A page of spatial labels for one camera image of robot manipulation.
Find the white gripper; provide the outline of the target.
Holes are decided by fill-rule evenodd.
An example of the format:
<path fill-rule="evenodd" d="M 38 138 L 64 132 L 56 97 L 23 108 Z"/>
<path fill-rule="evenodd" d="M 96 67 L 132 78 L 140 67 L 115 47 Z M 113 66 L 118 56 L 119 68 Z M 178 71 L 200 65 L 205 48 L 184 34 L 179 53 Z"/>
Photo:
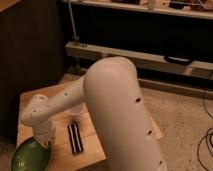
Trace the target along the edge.
<path fill-rule="evenodd" d="M 48 148 L 55 141 L 56 128 L 52 127 L 49 131 L 45 133 L 38 134 L 35 139 L 43 147 Z"/>

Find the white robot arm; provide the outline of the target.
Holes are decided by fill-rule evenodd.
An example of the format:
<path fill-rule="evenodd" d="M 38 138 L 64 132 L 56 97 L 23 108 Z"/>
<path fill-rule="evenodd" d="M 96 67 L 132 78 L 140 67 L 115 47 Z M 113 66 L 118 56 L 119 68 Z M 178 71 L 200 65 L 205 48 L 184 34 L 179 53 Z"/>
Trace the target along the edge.
<path fill-rule="evenodd" d="M 135 65 L 104 58 L 55 96 L 34 96 L 21 114 L 29 127 L 85 103 L 111 171 L 167 171 L 146 111 Z"/>

